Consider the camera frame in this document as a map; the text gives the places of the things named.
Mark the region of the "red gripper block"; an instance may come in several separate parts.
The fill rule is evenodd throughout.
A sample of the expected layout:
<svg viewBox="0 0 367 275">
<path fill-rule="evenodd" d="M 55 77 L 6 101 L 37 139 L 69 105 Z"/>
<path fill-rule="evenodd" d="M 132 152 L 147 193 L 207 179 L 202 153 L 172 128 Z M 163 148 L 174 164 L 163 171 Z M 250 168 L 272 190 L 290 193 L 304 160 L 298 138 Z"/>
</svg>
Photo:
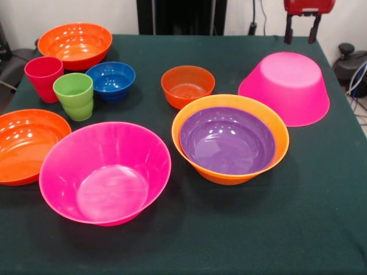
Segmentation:
<svg viewBox="0 0 367 275">
<path fill-rule="evenodd" d="M 308 43 L 313 44 L 317 38 L 317 32 L 321 21 L 321 15 L 330 13 L 335 5 L 335 0 L 284 0 L 284 9 L 287 12 L 286 18 L 286 32 L 284 35 L 284 42 L 286 44 L 292 43 L 293 29 L 292 18 L 293 15 L 316 14 L 314 24 L 310 30 Z"/>
</svg>

